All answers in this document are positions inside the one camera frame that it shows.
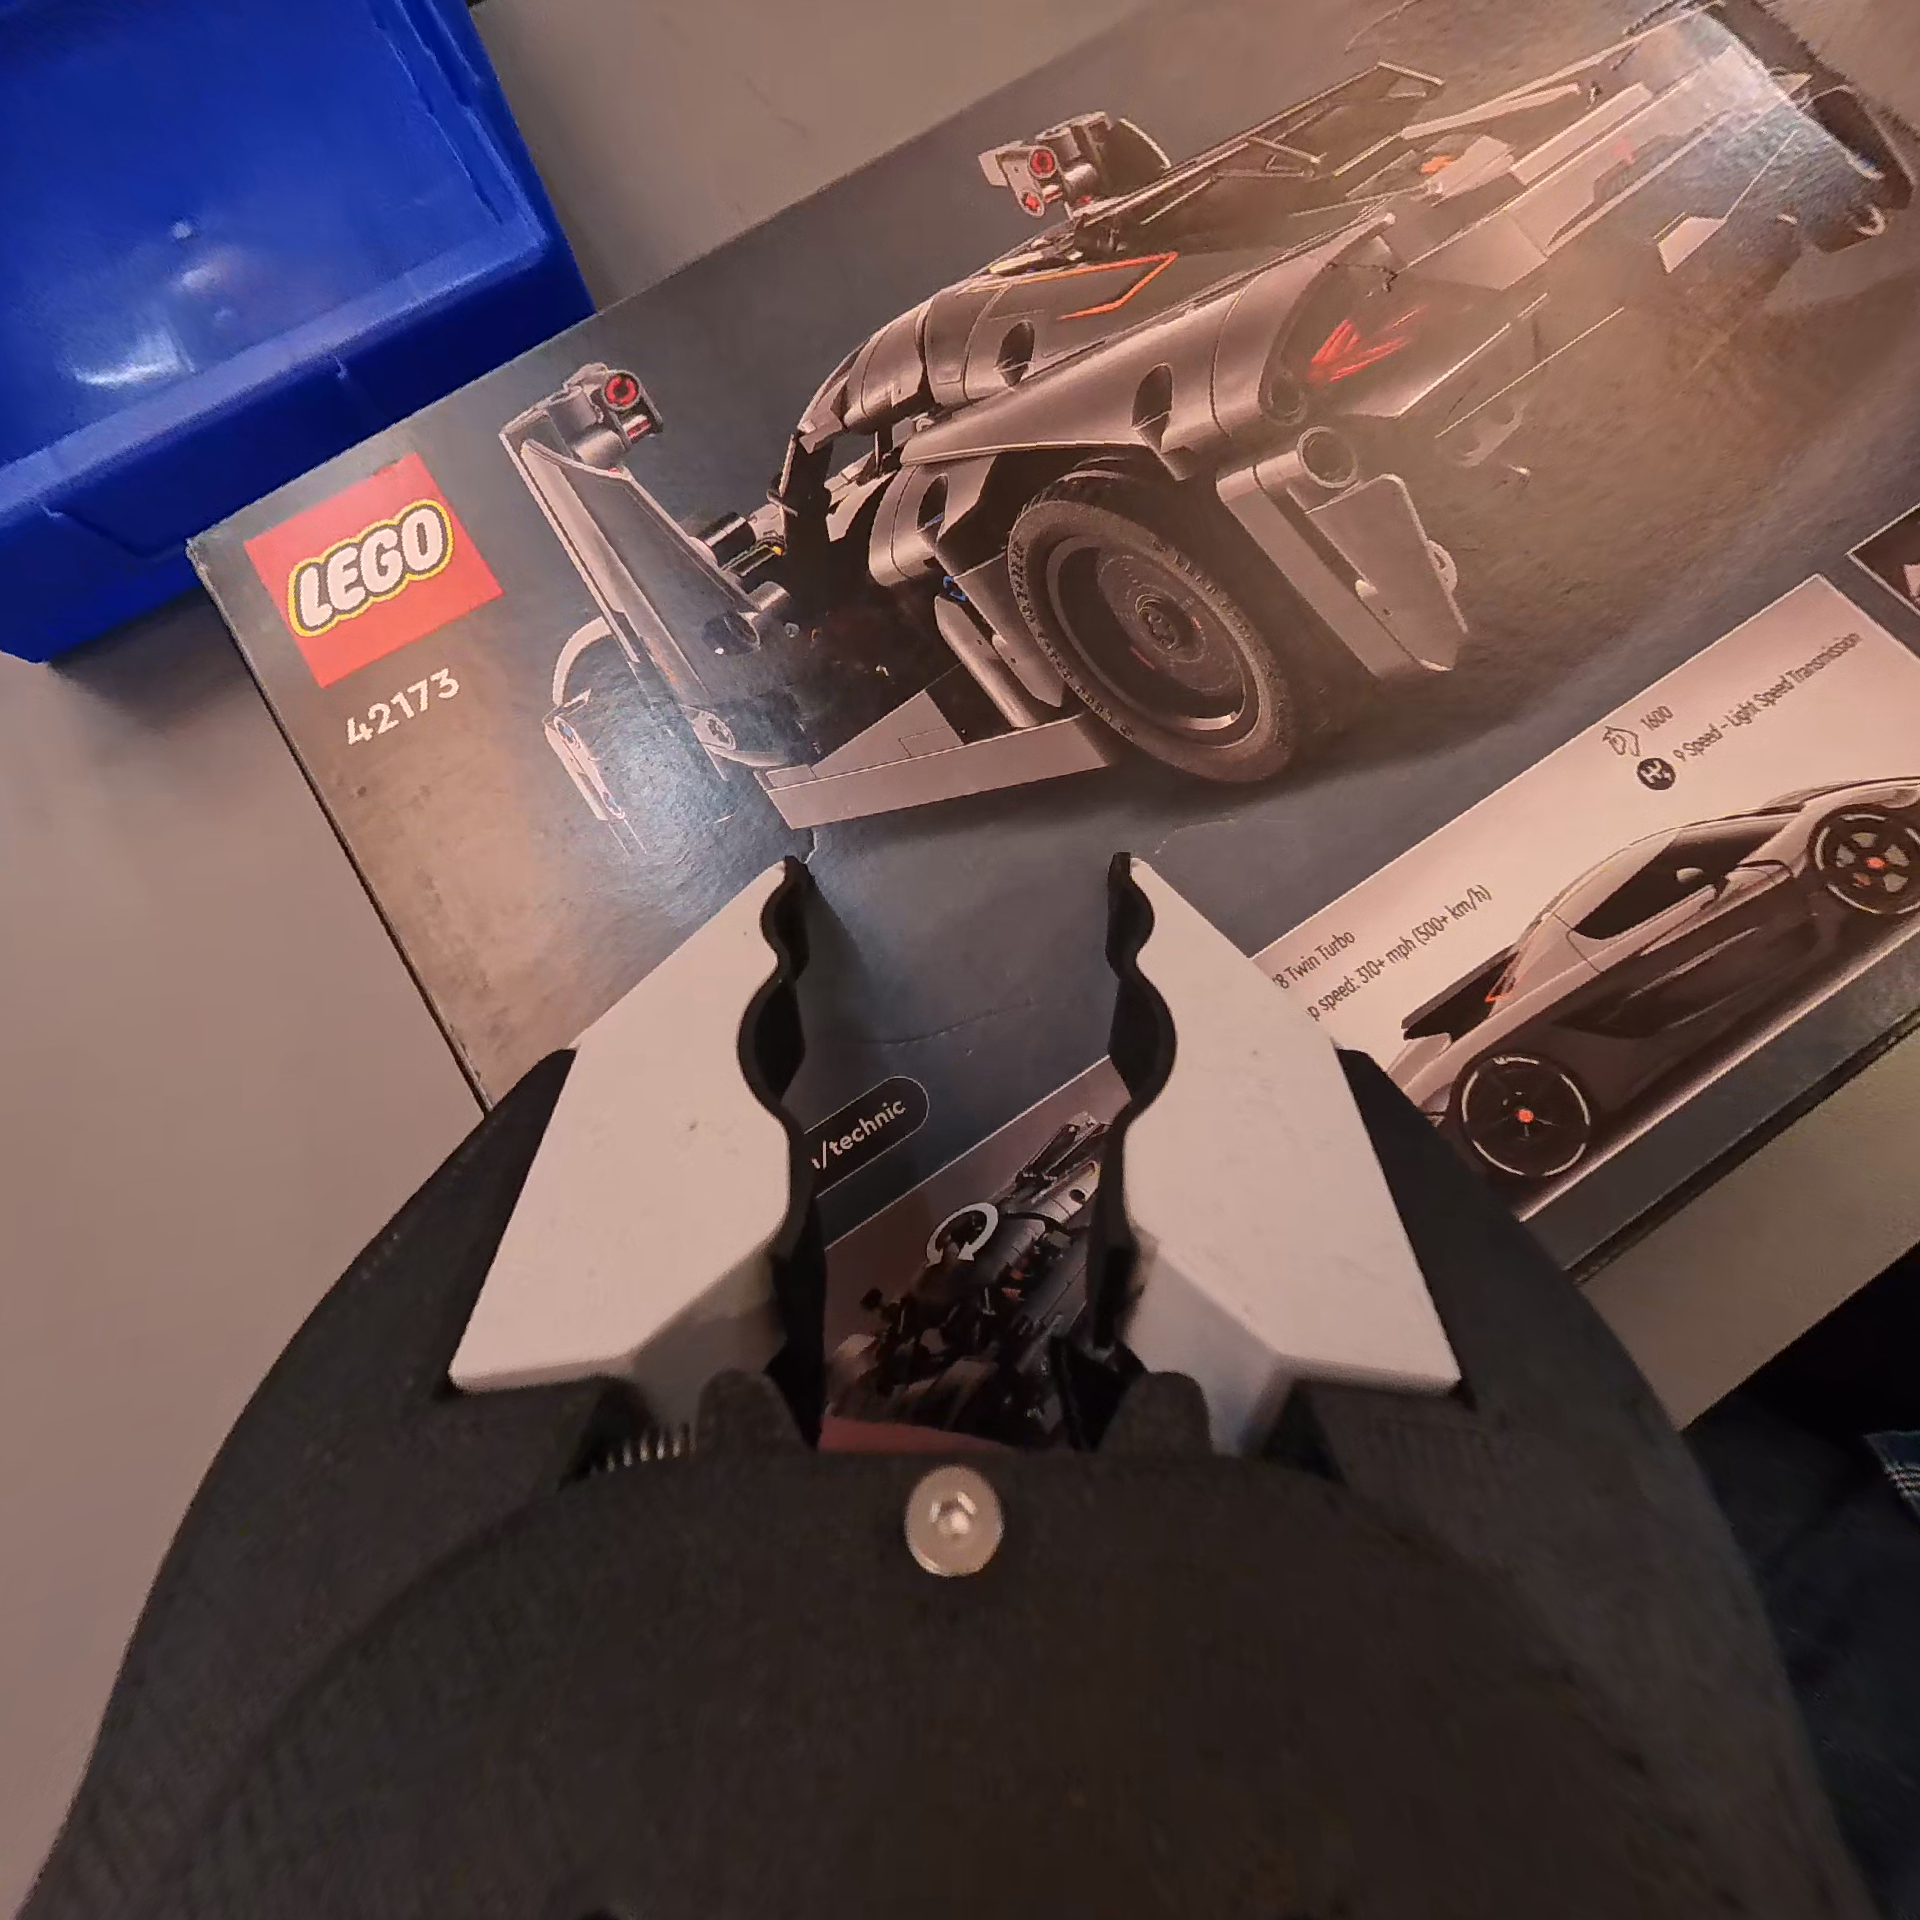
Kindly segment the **blue plastic bin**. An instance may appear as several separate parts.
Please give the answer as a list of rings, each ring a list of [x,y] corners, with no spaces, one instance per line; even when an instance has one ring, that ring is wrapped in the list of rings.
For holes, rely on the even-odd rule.
[[[468,2],[3,2],[3,654],[588,312]]]

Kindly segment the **toy car set box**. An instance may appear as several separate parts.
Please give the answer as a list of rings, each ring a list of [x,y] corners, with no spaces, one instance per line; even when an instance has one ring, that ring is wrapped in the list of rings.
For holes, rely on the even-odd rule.
[[[1167,2],[192,542],[483,1105],[757,872],[1062,1431],[1143,856],[1586,1275],[1917,1038],[1917,2]]]

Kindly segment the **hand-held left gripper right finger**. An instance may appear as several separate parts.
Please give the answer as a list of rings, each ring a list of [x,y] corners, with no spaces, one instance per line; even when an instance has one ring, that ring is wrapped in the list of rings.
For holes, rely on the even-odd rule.
[[[1106,872],[1125,1086],[1090,1215],[1090,1329],[1246,1457],[1302,1382],[1440,1398],[1458,1361],[1331,1038],[1148,863]]]

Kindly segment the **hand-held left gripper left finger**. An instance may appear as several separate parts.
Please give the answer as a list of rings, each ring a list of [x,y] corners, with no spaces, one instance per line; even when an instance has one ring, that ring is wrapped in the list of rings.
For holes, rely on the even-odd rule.
[[[822,1417],[827,1254],[785,1093],[813,876],[780,860],[571,1046],[451,1355],[468,1394],[611,1379],[658,1428],[764,1370]]]

